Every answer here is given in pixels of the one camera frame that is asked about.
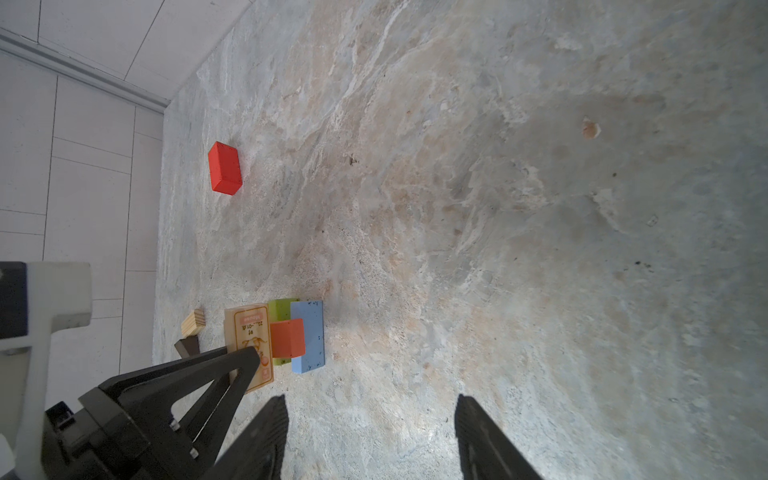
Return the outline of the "blue wood block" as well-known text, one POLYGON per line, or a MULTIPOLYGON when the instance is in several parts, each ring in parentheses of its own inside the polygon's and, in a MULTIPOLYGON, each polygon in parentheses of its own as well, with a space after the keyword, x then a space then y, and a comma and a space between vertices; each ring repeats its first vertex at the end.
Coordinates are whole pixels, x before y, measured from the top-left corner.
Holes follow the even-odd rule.
POLYGON ((323 302, 297 301, 290 304, 293 319, 303 320, 305 354, 291 362, 292 372, 303 374, 325 365, 323 302))

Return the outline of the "light natural wood block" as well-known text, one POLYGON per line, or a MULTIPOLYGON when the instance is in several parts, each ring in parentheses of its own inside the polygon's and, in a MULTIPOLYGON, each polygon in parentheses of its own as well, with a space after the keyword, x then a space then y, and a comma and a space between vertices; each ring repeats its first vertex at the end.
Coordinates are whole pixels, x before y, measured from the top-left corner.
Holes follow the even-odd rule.
POLYGON ((181 324, 183 339, 198 335, 206 326, 205 314, 202 309, 193 310, 181 324))

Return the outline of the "orange wood block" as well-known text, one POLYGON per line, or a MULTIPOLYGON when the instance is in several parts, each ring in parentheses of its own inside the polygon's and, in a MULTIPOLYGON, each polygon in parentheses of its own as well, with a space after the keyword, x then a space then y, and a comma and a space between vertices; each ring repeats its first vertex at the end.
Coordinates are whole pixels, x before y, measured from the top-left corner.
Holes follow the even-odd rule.
POLYGON ((306 353, 304 322, 290 319, 270 324, 271 353, 275 359, 293 359, 306 353))

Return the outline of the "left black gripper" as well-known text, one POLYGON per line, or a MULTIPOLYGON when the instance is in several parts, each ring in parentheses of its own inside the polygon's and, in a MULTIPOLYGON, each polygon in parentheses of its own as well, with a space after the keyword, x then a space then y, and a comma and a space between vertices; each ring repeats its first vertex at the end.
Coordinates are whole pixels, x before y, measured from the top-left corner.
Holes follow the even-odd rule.
POLYGON ((220 347, 118 375, 45 411, 49 479, 201 479, 261 364, 253 347, 220 347))

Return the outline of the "engraved natural wood block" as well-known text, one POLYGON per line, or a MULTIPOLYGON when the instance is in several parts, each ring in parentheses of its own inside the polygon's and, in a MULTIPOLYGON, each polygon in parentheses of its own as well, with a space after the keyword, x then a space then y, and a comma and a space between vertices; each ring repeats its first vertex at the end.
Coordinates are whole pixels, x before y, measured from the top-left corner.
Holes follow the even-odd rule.
POLYGON ((246 390, 247 393, 274 381, 267 304, 253 304, 226 309, 224 337, 229 353, 251 348, 259 354, 259 366, 246 390))

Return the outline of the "dark brown wood block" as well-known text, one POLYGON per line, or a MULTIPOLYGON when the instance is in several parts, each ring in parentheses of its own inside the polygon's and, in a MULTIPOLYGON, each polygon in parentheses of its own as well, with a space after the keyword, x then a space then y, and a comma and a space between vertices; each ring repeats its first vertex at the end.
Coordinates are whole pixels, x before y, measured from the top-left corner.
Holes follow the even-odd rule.
POLYGON ((188 337, 177 340, 174 343, 174 348, 181 359, 187 359, 200 354, 200 344, 197 335, 190 335, 188 337))

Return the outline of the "green wood block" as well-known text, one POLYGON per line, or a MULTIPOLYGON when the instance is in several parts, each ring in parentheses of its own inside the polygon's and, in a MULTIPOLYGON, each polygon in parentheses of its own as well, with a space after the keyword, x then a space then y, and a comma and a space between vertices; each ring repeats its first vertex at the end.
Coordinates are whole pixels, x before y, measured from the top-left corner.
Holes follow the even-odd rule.
MULTIPOLYGON (((283 298, 270 300, 268 302, 268 319, 269 325, 272 322, 284 321, 292 319, 290 313, 290 306, 293 302, 297 302, 298 298, 283 298)), ((291 359, 275 359, 272 357, 273 364, 275 366, 281 366, 289 364, 291 359)))

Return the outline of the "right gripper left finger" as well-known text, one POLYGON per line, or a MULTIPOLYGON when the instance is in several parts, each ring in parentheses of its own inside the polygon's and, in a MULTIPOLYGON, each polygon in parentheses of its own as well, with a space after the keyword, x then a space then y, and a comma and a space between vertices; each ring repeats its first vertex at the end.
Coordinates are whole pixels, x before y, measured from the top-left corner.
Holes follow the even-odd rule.
POLYGON ((274 396, 202 479, 280 480, 288 430, 285 396, 274 396))

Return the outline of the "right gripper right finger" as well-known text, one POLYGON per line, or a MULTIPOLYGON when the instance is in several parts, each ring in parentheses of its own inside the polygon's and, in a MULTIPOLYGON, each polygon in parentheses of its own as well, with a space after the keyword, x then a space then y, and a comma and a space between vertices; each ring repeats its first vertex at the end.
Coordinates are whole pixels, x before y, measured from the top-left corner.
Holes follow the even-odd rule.
POLYGON ((542 480, 473 397, 458 396, 454 425, 464 479, 542 480))

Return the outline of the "red wood block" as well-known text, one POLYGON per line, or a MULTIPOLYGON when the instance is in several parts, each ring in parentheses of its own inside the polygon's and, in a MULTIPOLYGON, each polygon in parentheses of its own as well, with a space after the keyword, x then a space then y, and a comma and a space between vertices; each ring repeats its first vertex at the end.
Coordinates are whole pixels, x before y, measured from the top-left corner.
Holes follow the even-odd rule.
POLYGON ((208 153, 212 190, 233 196, 242 187, 238 150, 215 142, 208 153))

